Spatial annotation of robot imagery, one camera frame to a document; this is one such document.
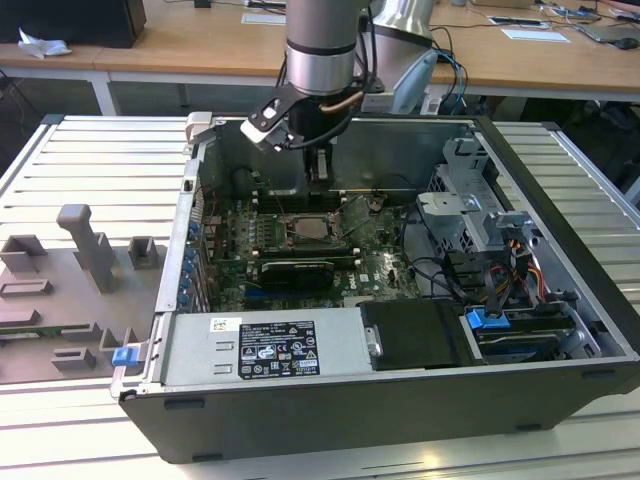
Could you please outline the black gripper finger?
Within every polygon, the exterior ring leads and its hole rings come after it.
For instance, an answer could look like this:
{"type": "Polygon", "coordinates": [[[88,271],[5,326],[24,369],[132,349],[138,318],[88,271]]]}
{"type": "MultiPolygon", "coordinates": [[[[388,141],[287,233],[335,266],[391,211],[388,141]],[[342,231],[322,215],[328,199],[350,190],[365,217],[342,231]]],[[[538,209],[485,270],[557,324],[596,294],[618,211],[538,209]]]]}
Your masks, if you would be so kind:
{"type": "Polygon", "coordinates": [[[304,165],[309,189],[328,191],[333,184],[333,145],[330,143],[305,148],[304,165]]]}

